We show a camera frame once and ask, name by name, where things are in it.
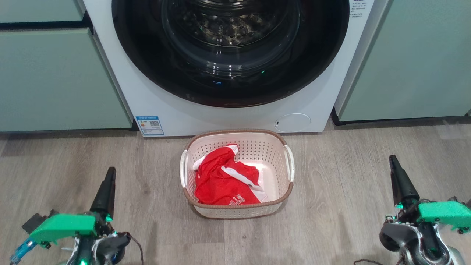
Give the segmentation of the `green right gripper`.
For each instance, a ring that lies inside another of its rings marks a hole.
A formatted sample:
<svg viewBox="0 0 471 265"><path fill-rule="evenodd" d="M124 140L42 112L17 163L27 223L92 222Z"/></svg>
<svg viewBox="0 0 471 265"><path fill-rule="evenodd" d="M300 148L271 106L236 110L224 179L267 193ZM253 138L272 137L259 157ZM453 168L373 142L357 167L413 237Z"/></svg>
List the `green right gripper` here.
<svg viewBox="0 0 471 265"><path fill-rule="evenodd" d="M396 155L389 156L393 201L399 223L432 223L470 230L470 207L458 201L419 202L419 194Z"/></svg>

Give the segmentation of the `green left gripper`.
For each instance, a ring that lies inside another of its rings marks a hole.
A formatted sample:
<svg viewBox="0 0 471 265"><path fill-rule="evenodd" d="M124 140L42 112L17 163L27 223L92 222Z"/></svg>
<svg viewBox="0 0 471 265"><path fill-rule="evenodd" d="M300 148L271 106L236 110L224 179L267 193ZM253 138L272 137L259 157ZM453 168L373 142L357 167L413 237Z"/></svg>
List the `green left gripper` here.
<svg viewBox="0 0 471 265"><path fill-rule="evenodd" d="M116 168L107 170L98 192L90 207L96 215L57 214L45 219L30 233L35 243L47 245L57 243L58 240L68 237L91 236L97 239L100 236L113 233L113 228L106 221L113 221L114 202L116 194Z"/></svg>

